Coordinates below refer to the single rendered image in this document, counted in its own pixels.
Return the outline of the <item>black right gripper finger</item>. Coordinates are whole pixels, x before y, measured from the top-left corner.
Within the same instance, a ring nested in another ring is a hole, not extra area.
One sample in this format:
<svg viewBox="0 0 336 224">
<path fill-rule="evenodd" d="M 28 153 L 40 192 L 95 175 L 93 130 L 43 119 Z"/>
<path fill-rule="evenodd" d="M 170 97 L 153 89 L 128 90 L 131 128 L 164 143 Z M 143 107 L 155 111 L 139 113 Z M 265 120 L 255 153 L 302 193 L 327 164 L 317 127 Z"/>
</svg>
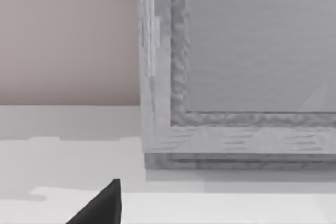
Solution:
<svg viewBox="0 0 336 224">
<path fill-rule="evenodd" d="M 121 180 L 113 179 L 65 224 L 121 224 Z"/>
</svg>

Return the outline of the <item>grey wooden cabinet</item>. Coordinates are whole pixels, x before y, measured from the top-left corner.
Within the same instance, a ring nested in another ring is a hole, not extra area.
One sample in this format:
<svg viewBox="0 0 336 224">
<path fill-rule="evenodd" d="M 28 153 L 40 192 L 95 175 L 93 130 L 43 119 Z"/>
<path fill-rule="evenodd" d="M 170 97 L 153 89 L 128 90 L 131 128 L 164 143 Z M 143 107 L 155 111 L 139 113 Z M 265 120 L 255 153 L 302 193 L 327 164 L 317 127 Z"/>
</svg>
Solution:
<svg viewBox="0 0 336 224">
<path fill-rule="evenodd" d="M 336 0 L 138 0 L 146 169 L 336 170 Z"/>
</svg>

